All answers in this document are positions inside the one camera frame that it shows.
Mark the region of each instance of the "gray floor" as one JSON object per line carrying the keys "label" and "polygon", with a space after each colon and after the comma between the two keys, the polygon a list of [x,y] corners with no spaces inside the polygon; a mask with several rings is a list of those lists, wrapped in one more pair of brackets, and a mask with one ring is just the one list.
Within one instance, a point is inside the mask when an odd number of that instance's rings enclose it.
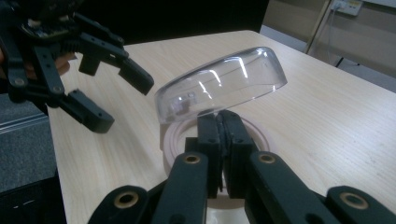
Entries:
{"label": "gray floor", "polygon": [[[261,34],[299,51],[304,50],[303,41],[268,27],[263,26]],[[343,60],[339,68],[396,92],[393,77],[348,59]],[[0,192],[54,176],[56,162],[48,119],[29,102],[11,103],[7,94],[0,95],[0,108]],[[18,120],[29,116],[34,116],[34,122]]]}
{"label": "gray floor", "polygon": [[0,94],[0,108],[0,192],[54,176],[47,116],[30,102],[10,102],[7,94]]}

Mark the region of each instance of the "electrical outlet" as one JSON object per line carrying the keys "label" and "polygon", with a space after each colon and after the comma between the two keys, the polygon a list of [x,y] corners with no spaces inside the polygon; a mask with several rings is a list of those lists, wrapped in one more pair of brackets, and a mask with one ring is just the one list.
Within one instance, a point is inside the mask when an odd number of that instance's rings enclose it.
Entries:
{"label": "electrical outlet", "polygon": [[360,0],[335,0],[332,3],[332,10],[357,16],[362,5],[363,1]]}

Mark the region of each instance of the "metal bolt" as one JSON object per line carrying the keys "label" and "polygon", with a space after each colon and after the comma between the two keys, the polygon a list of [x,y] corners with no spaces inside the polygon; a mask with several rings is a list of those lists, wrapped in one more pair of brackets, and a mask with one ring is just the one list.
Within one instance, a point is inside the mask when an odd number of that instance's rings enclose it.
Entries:
{"label": "metal bolt", "polygon": [[139,201],[139,195],[134,191],[122,192],[114,199],[114,205],[120,209],[134,206]]}
{"label": "metal bolt", "polygon": [[356,209],[364,210],[369,207],[367,201],[358,194],[343,192],[340,194],[340,198],[343,203]]}
{"label": "metal bolt", "polygon": [[184,162],[189,163],[189,164],[195,164],[198,163],[201,159],[197,156],[187,156],[184,158]]}
{"label": "metal bolt", "polygon": [[23,81],[23,79],[21,79],[20,77],[15,78],[14,83],[15,83],[17,86],[23,86],[23,85],[24,85],[24,81]]}
{"label": "metal bolt", "polygon": [[274,163],[276,159],[271,155],[259,155],[259,161],[271,164]]}
{"label": "metal bolt", "polygon": [[61,93],[62,92],[62,87],[53,87],[52,90],[56,93]]}

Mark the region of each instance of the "light wood tabletop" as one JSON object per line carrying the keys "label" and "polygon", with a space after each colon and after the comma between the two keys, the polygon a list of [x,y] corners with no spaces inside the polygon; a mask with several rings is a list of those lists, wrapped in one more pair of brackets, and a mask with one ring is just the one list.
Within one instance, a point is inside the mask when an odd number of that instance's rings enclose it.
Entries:
{"label": "light wood tabletop", "polygon": [[[354,187],[396,213],[396,94],[263,35],[240,31],[127,46],[154,78],[146,96],[105,63],[95,77],[81,74],[77,55],[62,76],[66,91],[80,89],[115,122],[108,133],[93,133],[62,109],[49,110],[67,222],[87,223],[113,189],[151,189],[164,181],[154,93],[203,63],[252,47],[276,53],[288,84],[230,110],[264,127],[278,155],[310,189],[326,195],[331,187]],[[235,214],[247,222],[241,209],[227,216]],[[227,216],[217,223],[244,223]]]}

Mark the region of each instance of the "transparent plastic cover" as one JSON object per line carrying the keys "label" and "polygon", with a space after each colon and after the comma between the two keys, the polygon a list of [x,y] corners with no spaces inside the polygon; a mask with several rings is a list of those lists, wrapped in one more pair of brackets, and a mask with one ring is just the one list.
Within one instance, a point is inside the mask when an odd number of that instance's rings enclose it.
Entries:
{"label": "transparent plastic cover", "polygon": [[155,93],[160,123],[196,119],[256,99],[285,85],[273,50],[245,49],[200,66]]}

